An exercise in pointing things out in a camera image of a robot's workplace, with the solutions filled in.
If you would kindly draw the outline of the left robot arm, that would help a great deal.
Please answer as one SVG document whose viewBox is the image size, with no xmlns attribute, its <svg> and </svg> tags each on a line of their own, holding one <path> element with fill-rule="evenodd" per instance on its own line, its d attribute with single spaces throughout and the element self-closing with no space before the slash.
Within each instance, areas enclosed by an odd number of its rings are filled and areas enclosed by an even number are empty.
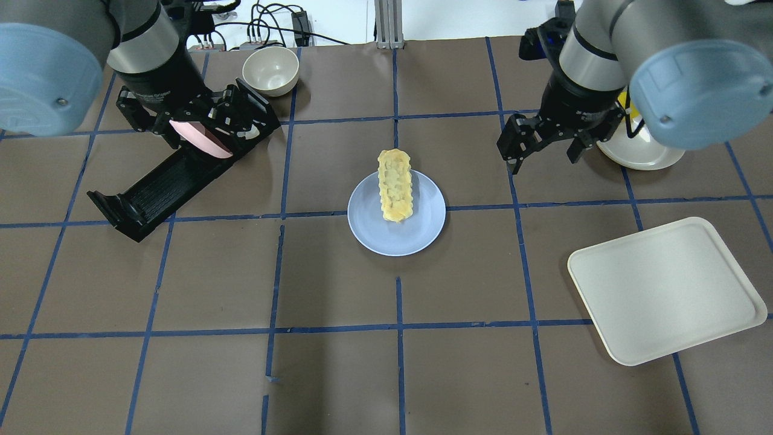
<svg viewBox="0 0 773 435">
<path fill-rule="evenodd" d="M 160 1 L 2 2 L 3 130 L 74 132 L 106 66 L 125 84 L 117 105 L 133 129 L 174 148 L 188 141 L 226 159 L 277 121 L 243 80 L 205 86 Z"/>
</svg>

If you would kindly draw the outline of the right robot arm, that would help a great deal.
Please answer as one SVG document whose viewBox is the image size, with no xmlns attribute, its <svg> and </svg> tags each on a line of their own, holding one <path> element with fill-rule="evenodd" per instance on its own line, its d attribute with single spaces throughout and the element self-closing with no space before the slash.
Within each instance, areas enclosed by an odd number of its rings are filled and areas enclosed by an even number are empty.
<svg viewBox="0 0 773 435">
<path fill-rule="evenodd" d="M 517 174 L 534 152 L 572 140 L 572 163 L 629 120 L 660 144 L 701 149 L 733 140 L 771 113 L 770 1 L 558 1 L 528 28 L 522 60 L 552 74 L 536 116 L 512 115 L 497 140 Z"/>
</svg>

